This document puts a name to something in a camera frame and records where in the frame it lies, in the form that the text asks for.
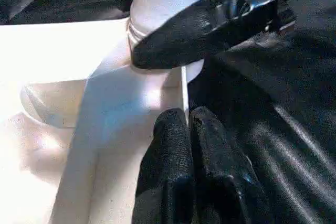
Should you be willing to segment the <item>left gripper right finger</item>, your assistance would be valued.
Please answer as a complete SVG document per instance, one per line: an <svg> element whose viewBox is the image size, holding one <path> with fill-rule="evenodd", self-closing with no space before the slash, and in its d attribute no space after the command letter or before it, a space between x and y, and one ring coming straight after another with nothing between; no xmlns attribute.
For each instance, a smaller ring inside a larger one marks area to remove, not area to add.
<svg viewBox="0 0 336 224"><path fill-rule="evenodd" d="M265 192L241 149L208 108L189 117L199 223L272 223Z"/></svg>

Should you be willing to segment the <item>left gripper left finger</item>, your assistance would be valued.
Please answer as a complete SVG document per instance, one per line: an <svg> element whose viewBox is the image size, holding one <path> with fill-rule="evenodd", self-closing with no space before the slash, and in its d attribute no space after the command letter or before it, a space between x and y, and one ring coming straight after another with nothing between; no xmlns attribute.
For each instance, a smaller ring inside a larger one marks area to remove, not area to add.
<svg viewBox="0 0 336 224"><path fill-rule="evenodd" d="M184 112L168 109L156 119L153 140L142 158L133 223L191 223L194 167Z"/></svg>

